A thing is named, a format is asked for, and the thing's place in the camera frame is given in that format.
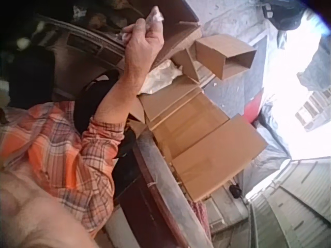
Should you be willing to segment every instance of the red object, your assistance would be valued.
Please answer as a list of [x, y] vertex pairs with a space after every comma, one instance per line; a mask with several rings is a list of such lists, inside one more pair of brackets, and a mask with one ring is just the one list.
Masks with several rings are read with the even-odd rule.
[[253, 121], [257, 118], [260, 112], [260, 105], [263, 96], [263, 90], [254, 97], [246, 106], [244, 110], [244, 118], [249, 121], [249, 123], [253, 123]]

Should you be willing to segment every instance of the person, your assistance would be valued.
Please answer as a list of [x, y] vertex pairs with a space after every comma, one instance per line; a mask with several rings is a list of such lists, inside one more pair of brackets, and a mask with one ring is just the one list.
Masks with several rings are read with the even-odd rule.
[[161, 22], [146, 31], [138, 19], [124, 32], [125, 71], [81, 136], [75, 102], [1, 109], [1, 247], [97, 247], [92, 238], [113, 210], [112, 160], [164, 43]]

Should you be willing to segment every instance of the forearm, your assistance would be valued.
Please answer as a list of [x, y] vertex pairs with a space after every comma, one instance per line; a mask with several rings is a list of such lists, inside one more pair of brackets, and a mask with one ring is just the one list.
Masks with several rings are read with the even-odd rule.
[[125, 122], [145, 77], [125, 73], [106, 94], [94, 119], [106, 123]]

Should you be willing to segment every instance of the orange plaid shirt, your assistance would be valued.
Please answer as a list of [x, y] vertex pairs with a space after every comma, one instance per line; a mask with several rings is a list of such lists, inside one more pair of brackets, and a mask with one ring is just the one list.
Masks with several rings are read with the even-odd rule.
[[80, 137], [73, 124], [74, 102], [45, 103], [29, 110], [2, 108], [0, 156], [4, 170], [28, 159], [44, 189], [92, 236], [113, 211], [113, 158], [125, 123], [91, 118]]

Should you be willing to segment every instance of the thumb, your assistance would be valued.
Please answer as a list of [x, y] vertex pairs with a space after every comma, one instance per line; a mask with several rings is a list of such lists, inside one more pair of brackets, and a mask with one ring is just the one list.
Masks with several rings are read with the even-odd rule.
[[136, 21], [134, 28], [132, 30], [132, 36], [144, 37], [146, 35], [146, 22], [144, 19], [140, 18]]

